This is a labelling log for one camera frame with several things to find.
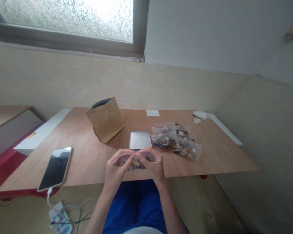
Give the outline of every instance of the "beige tile wall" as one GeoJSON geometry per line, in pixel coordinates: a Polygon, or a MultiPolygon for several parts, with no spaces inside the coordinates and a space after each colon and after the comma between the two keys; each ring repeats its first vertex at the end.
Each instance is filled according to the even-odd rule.
{"type": "Polygon", "coordinates": [[[0,105],[45,118],[112,96],[123,109],[217,111],[251,77],[220,71],[0,47],[0,105]]]}
{"type": "Polygon", "coordinates": [[[251,233],[293,233],[293,86],[253,78],[216,116],[262,169],[215,175],[251,233]]]}

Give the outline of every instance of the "window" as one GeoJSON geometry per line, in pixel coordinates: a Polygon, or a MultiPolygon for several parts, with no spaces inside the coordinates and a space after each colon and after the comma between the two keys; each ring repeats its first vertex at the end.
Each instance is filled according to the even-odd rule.
{"type": "Polygon", "coordinates": [[[144,56],[148,0],[0,0],[0,41],[144,56]]]}

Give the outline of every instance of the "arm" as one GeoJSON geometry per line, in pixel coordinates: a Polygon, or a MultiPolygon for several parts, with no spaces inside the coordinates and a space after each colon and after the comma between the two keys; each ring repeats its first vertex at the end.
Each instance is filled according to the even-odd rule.
{"type": "MultiPolygon", "coordinates": [[[[152,151],[154,154],[158,155],[162,159],[162,155],[156,152],[153,148],[149,147],[141,151],[144,150],[152,151]]],[[[159,191],[160,202],[162,204],[167,233],[187,234],[186,228],[183,225],[165,178],[163,159],[160,162],[149,162],[139,152],[137,153],[137,156],[139,157],[140,162],[150,172],[151,177],[154,180],[154,183],[159,191]]]]}
{"type": "Polygon", "coordinates": [[[185,226],[181,220],[168,184],[165,181],[156,187],[160,193],[160,202],[162,204],[166,229],[168,234],[172,233],[187,233],[185,226]]]}
{"type": "Polygon", "coordinates": [[[84,234],[102,233],[113,198],[114,196],[106,194],[104,191],[102,191],[84,234]]]}
{"type": "Polygon", "coordinates": [[[135,157],[135,153],[127,149],[119,149],[113,157],[107,161],[105,168],[104,186],[101,195],[97,201],[94,211],[84,234],[101,234],[104,228],[108,211],[111,207],[114,196],[124,178],[124,175],[135,157]],[[112,161],[125,153],[132,153],[127,162],[121,166],[115,166],[112,161]]]}

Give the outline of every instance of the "black phone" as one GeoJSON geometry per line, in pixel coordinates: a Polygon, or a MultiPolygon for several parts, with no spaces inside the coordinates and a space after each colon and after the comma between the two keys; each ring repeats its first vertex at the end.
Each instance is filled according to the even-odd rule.
{"type": "Polygon", "coordinates": [[[38,192],[58,186],[64,182],[72,150],[72,147],[66,147],[53,151],[38,192]]]}

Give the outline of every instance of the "power strip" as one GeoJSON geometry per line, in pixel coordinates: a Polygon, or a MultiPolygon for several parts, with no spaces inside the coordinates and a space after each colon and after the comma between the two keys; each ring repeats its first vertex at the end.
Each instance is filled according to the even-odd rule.
{"type": "MultiPolygon", "coordinates": [[[[58,210],[61,210],[63,208],[63,203],[60,201],[57,203],[52,210],[49,211],[49,217],[51,222],[57,222],[57,223],[66,223],[67,221],[63,218],[63,216],[68,219],[69,216],[65,209],[62,210],[62,215],[58,213],[58,210]]],[[[71,223],[68,224],[53,224],[55,227],[55,231],[57,234],[70,234],[73,231],[73,225],[71,223]]]]}

